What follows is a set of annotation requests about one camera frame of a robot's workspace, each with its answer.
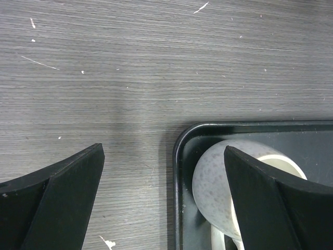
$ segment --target gray wooden table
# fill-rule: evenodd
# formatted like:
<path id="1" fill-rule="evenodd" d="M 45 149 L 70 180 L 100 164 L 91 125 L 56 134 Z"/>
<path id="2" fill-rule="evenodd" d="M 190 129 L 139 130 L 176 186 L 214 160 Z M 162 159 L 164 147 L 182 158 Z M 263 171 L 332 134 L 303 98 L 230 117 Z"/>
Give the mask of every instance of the gray wooden table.
<path id="1" fill-rule="evenodd" d="M 333 117 L 333 2 L 206 1 L 0 0 L 0 181 L 103 143 L 84 250 L 172 249 L 190 124 Z"/>

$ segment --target black tray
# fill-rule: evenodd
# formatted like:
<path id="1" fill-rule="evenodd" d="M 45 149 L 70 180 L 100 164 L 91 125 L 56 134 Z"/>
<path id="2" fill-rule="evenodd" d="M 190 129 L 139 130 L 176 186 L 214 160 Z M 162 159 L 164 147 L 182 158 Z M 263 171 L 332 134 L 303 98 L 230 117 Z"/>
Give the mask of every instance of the black tray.
<path id="1" fill-rule="evenodd" d="M 196 124 L 179 136 L 173 150 L 176 250 L 211 250 L 210 224 L 194 202 L 192 177 L 201 155 L 226 139 L 271 146 L 295 161 L 308 180 L 333 186 L 333 121 Z"/>

